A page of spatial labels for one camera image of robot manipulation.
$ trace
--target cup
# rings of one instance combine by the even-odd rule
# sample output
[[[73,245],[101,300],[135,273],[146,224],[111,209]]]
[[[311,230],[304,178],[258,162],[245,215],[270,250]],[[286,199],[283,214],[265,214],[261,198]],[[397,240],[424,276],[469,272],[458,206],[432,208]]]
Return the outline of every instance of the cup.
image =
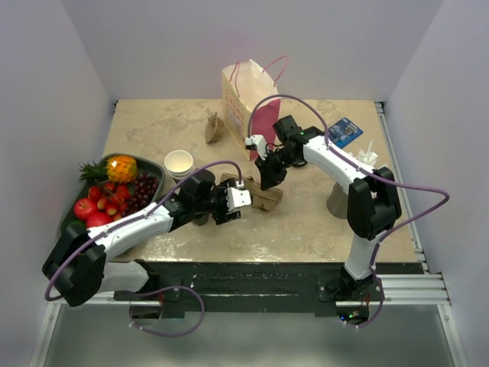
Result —
[[[193,157],[188,151],[171,151],[165,157],[164,165],[168,174],[178,183],[193,172]]]

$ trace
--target gift bag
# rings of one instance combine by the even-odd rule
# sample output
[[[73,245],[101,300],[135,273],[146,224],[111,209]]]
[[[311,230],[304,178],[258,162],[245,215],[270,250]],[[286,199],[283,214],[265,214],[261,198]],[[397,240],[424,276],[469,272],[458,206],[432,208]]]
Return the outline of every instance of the gift bag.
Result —
[[[285,59],[285,65],[273,80],[267,68],[278,60]],[[251,111],[263,98],[278,94],[276,81],[282,76],[288,64],[288,57],[282,56],[262,68],[253,60],[237,62],[222,70],[222,101],[226,128],[242,149],[248,160],[255,159],[256,151],[245,147],[248,136],[248,121]],[[266,101],[255,112],[251,123],[251,135],[263,135],[267,143],[275,142],[272,125],[277,122],[280,99]]]

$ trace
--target bunch of grapes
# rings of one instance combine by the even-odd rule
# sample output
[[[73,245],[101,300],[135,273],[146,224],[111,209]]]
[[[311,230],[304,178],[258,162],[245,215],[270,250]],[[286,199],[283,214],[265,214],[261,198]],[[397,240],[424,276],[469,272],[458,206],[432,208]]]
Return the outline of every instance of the bunch of grapes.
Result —
[[[156,193],[158,184],[158,179],[156,177],[148,176],[147,172],[144,172],[136,178],[134,181],[134,195],[129,199],[129,206],[125,212],[122,213],[122,216],[130,216],[145,208]]]

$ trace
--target green bowl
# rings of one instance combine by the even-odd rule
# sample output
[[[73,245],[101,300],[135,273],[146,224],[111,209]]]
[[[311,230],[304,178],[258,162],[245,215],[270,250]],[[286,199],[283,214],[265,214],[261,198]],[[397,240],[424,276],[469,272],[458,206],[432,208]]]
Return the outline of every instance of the green bowl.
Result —
[[[151,202],[154,202],[157,199],[158,194],[161,191],[161,188],[163,187],[163,182],[165,179],[165,173],[163,171],[163,168],[159,164],[148,161],[147,159],[135,157],[134,155],[129,155],[129,154],[125,154],[125,153],[114,153],[114,154],[106,155],[104,158],[102,158],[100,160],[99,163],[100,164],[104,163],[110,157],[113,157],[115,155],[128,155],[129,157],[133,157],[136,160],[136,163],[138,165],[138,175],[142,174],[143,172],[148,172],[149,176],[155,176],[160,181],[158,188],[156,189],[156,192],[154,193],[153,197],[151,198]],[[78,200],[88,196],[89,189],[93,185],[95,185],[95,181],[89,181],[78,192],[78,195],[76,196],[75,200],[72,202],[70,208],[68,209],[68,213],[65,214],[65,216],[63,217],[63,220],[61,220],[60,224],[58,225],[58,236],[61,236],[61,233],[64,232],[64,230],[67,228],[67,226],[71,222],[78,220],[75,217],[75,214],[73,213],[73,207],[75,206],[75,203]],[[133,188],[133,185],[131,183],[128,185],[128,188],[129,188],[129,191],[131,192],[131,194],[133,194],[134,188]]]

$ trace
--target pineapple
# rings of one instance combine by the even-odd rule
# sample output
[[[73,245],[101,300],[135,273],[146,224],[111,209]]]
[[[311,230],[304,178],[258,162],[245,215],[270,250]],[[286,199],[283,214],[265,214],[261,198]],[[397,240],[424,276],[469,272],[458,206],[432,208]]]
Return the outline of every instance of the pineapple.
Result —
[[[127,155],[110,157],[105,164],[84,164],[80,171],[81,181],[109,179],[114,182],[129,182],[138,176],[136,160]]]

